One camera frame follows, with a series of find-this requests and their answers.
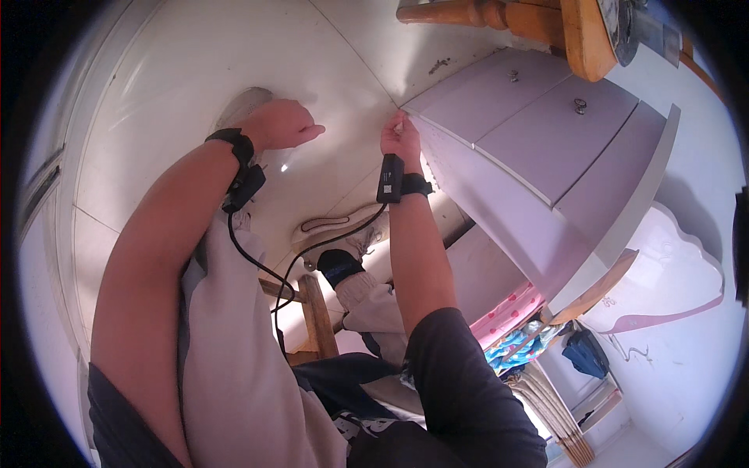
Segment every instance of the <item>white sweatpants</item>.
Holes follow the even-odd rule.
[[[249,217],[234,215],[237,241],[260,262]],[[181,388],[185,434],[197,467],[345,467],[347,443],[313,392],[298,385],[273,337],[258,268],[228,236],[217,212],[182,278]],[[385,360],[400,366],[407,338],[395,294],[368,273],[336,288],[350,312],[344,327],[370,332]],[[397,376],[363,385],[389,409],[421,413]]]

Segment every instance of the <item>pink bedsheet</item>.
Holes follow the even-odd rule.
[[[470,331],[479,340],[481,348],[486,350],[500,336],[530,316],[543,300],[539,290],[532,283],[523,283],[494,310],[474,322],[470,326]]]

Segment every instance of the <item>fist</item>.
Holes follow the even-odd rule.
[[[252,141],[256,153],[295,148],[325,132],[299,101],[289,99],[265,103],[236,125]]]
[[[406,174],[422,173],[419,161],[421,137],[404,111],[398,110],[385,124],[380,136],[380,149],[382,154],[397,154],[405,164]]]

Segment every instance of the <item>dirt stain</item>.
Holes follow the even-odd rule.
[[[447,65],[450,65],[450,57],[443,58],[442,60],[438,60],[437,63],[434,64],[434,66],[429,70],[430,75],[434,75],[434,72],[440,69],[440,67],[445,67]]]

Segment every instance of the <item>cabinet drawer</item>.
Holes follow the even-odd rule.
[[[586,102],[585,114],[574,100]],[[553,206],[606,148],[638,99],[612,82],[570,76],[476,143]]]
[[[510,81],[510,70],[518,72],[517,82]],[[507,49],[456,73],[404,107],[471,144],[570,75],[561,58]]]

